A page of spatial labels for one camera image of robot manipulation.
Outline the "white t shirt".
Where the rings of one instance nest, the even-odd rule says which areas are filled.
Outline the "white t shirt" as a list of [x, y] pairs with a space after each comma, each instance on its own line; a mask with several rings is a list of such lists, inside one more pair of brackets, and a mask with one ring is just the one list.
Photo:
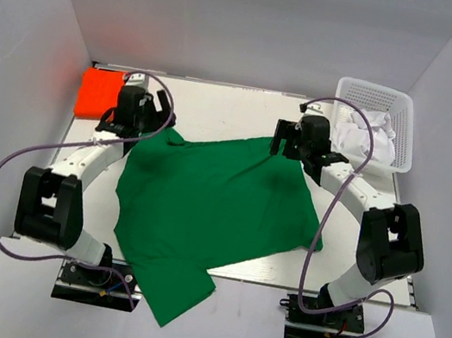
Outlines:
[[[392, 128], [392, 119], [387, 112], [362, 110], [372, 130], [374, 149], [371, 159], [385, 166], [395, 161], [394, 140], [397, 137]], [[333, 147], [342, 153], [349, 153], [364, 160], [369, 154], [370, 137], [364, 119], [357, 111], [351, 111], [336, 122], [332, 136]]]

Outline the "green t shirt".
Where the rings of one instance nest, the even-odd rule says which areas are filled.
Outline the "green t shirt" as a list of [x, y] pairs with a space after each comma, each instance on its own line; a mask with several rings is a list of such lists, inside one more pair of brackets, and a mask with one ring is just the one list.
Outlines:
[[130, 151], [114, 234], [161, 326], [210, 296], [213, 268], [323, 248], [301, 165], [269, 146], [191, 142], [170, 128]]

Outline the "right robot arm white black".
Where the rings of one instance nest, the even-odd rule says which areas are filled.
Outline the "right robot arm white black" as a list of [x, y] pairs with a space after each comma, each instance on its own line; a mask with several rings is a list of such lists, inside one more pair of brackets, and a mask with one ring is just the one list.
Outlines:
[[330, 123], [322, 116], [304, 116], [298, 122], [280, 120], [271, 154], [298, 160], [305, 174], [333, 195], [330, 208], [341, 203], [359, 223], [355, 263], [319, 291], [314, 308], [298, 298], [306, 315], [326, 315], [358, 306], [385, 286], [424, 268], [424, 250], [418, 209], [383, 196], [364, 180], [348, 159], [331, 149]]

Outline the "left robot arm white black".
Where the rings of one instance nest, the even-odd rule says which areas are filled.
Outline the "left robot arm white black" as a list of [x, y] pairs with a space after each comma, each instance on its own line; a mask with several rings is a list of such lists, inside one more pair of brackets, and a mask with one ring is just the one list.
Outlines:
[[47, 168], [32, 167], [22, 180], [14, 229], [19, 235], [57, 248], [88, 266], [108, 266], [111, 248], [84, 228], [83, 194], [112, 164], [139, 142], [174, 125], [173, 100], [166, 90], [151, 94], [144, 85], [125, 84], [89, 143]]

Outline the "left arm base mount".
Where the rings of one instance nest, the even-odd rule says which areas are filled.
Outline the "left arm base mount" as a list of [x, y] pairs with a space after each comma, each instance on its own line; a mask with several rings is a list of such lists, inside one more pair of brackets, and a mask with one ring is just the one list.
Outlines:
[[107, 309], [131, 312], [142, 298], [131, 266], [112, 260], [111, 271], [85, 269], [63, 261], [51, 297]]

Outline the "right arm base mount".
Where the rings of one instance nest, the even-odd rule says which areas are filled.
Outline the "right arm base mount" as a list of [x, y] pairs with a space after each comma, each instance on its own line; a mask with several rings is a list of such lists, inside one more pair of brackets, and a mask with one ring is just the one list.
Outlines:
[[297, 294], [291, 293], [280, 299], [279, 306], [286, 313], [283, 338], [355, 338], [365, 333], [360, 305], [332, 314], [305, 314], [298, 306]]

